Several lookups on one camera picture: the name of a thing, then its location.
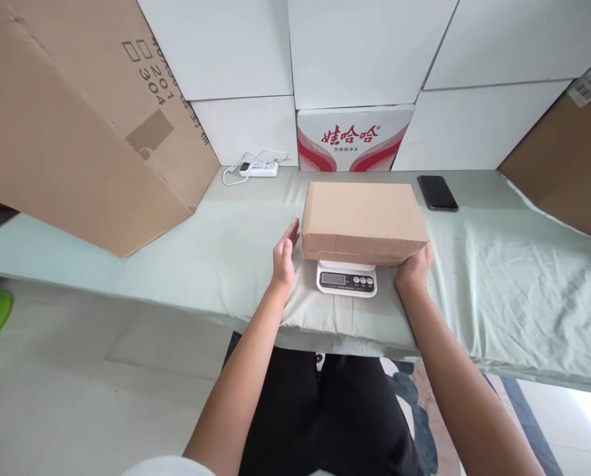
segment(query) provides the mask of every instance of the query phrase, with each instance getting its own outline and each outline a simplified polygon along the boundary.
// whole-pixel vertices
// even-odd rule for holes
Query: cardboard
[[[127,256],[219,163],[134,0],[0,0],[0,203]]]
[[[584,88],[590,73],[573,83],[498,168],[538,208],[589,235],[591,89]]]
[[[413,113],[411,104],[298,111],[300,170],[390,170]]]
[[[409,184],[309,185],[305,259],[397,266],[429,240]]]

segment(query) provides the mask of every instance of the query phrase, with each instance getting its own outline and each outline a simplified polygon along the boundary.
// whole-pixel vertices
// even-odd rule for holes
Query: hand
[[[291,289],[296,278],[291,253],[296,247],[297,239],[300,238],[300,234],[297,232],[299,225],[300,220],[296,218],[274,248],[274,275],[271,282],[277,286],[286,287],[288,290]]]
[[[428,272],[434,261],[434,250],[428,242],[423,248],[401,263],[395,285],[399,295],[403,292],[415,292],[427,289]]]

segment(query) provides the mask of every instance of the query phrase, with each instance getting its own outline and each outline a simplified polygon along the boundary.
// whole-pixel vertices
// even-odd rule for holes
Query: table
[[[498,171],[440,173],[456,214],[426,208],[418,175],[283,167],[276,178],[225,187],[218,174],[193,216],[127,259],[21,214],[0,229],[0,275],[175,306],[242,332],[309,182],[411,183],[436,251],[428,289],[478,367],[591,390],[591,238],[532,209]],[[395,269],[379,267],[377,295],[359,299],[319,292],[300,244],[294,261],[277,345],[419,357]]]

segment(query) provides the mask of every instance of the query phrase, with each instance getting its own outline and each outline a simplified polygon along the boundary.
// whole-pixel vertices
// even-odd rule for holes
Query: digital kitchen scale
[[[377,294],[375,266],[335,261],[317,262],[317,288],[326,294],[372,298]]]

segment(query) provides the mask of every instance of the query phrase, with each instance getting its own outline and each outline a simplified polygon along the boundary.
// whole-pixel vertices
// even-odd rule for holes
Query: black smartphone
[[[440,175],[420,175],[417,178],[423,196],[430,210],[457,212],[459,206],[450,192],[450,188]]]

